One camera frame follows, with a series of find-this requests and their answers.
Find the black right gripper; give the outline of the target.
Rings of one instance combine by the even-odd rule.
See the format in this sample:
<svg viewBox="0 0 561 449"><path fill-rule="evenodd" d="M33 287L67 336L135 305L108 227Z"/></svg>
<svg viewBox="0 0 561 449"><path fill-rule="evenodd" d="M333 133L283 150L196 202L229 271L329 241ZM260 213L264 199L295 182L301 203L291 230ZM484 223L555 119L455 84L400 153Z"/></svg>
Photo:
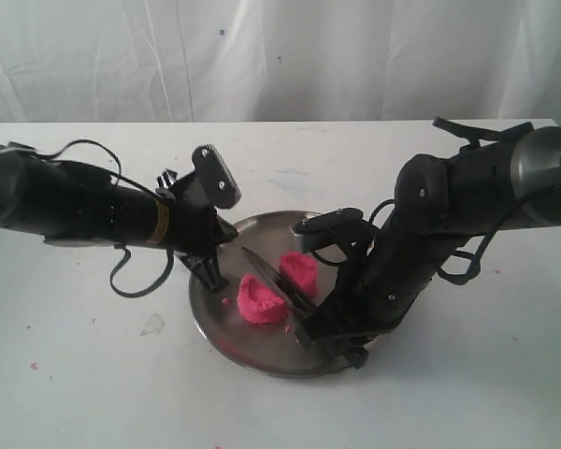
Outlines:
<svg viewBox="0 0 561 449"><path fill-rule="evenodd" d="M392 332L416 299L407 280L405 255L394 243L381 243L369 253L352 249L324 303L296 319L299 344L306 350L329 350L351 368L361 369L368 359L368 337Z"/></svg>

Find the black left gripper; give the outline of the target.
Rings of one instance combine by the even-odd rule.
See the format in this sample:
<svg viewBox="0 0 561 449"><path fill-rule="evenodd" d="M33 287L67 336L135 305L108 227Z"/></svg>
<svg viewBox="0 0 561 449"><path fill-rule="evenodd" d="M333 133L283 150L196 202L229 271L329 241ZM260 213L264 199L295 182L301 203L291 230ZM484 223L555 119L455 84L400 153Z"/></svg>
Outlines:
<svg viewBox="0 0 561 449"><path fill-rule="evenodd" d="M237 229L217 214L195 171L179 178L166 169L157 182L156 193L168 210L161 246L181 252L181 263L206 291L222 291L228 280L221 274L216 246L236 239Z"/></svg>

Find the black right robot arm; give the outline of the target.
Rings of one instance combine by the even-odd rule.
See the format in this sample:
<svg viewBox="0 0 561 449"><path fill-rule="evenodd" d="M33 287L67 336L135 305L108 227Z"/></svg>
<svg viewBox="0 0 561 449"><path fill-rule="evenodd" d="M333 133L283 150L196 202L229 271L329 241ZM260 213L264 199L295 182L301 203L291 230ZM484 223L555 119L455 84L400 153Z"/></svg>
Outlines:
<svg viewBox="0 0 561 449"><path fill-rule="evenodd" d="M195 323L216 350L278 377L361 368L434 278L474 279L497 232L561 226L561 127L434 125L465 145L410 159L382 226L354 208L237 223L219 251L227 285L189 283Z"/></svg>

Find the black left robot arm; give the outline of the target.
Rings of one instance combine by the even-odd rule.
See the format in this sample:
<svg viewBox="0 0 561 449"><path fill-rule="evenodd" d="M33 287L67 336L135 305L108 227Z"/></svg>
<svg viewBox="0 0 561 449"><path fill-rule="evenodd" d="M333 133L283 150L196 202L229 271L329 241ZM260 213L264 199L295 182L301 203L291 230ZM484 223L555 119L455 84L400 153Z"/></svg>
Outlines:
<svg viewBox="0 0 561 449"><path fill-rule="evenodd" d="M0 144L0 228L52 246L127 245L211 256L235 228L219 217L241 192L212 145L197 147L193 171L166 170L151 191L106 168Z"/></svg>

